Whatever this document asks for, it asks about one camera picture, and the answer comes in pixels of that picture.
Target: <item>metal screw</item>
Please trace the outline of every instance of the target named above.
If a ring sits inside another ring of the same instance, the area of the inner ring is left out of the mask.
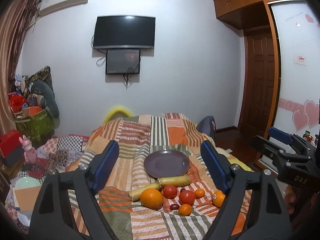
[[[238,171],[240,169],[240,166],[238,164],[232,164],[231,169],[234,171]]]
[[[89,167],[89,165],[86,164],[86,163],[83,163],[79,167],[80,167],[81,170],[86,170]]]
[[[50,175],[53,175],[53,174],[56,174],[58,171],[56,169],[52,169],[52,170],[49,170],[48,174]]]
[[[268,175],[268,176],[271,175],[271,171],[268,170],[268,169],[265,169],[265,170],[263,171],[263,173],[266,174],[266,175]]]

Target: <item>wall-mounted tv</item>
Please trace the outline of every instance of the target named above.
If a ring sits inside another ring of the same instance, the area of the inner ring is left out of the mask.
[[[145,16],[99,16],[94,49],[151,49],[155,46],[156,18]]]

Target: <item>red tomato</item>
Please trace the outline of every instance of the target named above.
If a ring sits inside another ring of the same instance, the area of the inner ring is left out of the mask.
[[[194,203],[196,194],[190,190],[184,190],[179,195],[179,200],[182,204],[189,204],[190,206]]]
[[[163,196],[166,198],[175,198],[177,196],[177,188],[174,185],[165,185],[163,189]]]

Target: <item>blue gripper pad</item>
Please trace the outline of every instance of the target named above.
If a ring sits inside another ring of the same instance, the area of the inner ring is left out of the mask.
[[[293,139],[290,134],[281,131],[275,127],[270,127],[268,130],[268,134],[270,137],[282,142],[284,144],[290,145],[293,142]]]
[[[233,181],[230,162],[224,155],[216,151],[210,141],[204,141],[201,144],[200,152],[216,188],[227,195]]]
[[[97,166],[93,173],[93,184],[91,186],[91,191],[94,194],[97,194],[98,191],[102,190],[106,185],[110,173],[113,169],[113,166],[115,165],[116,160],[119,156],[119,144],[114,140],[110,141],[100,155],[103,156],[103,158],[97,158],[100,164]],[[96,163],[94,162],[94,159],[98,156],[99,155],[96,155],[93,158],[92,162],[90,163],[90,166],[91,164],[95,166]]]

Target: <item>purple plate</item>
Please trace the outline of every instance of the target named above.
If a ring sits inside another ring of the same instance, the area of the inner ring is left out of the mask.
[[[188,156],[175,150],[150,154],[143,163],[146,172],[154,178],[175,177],[185,174],[190,166]]]

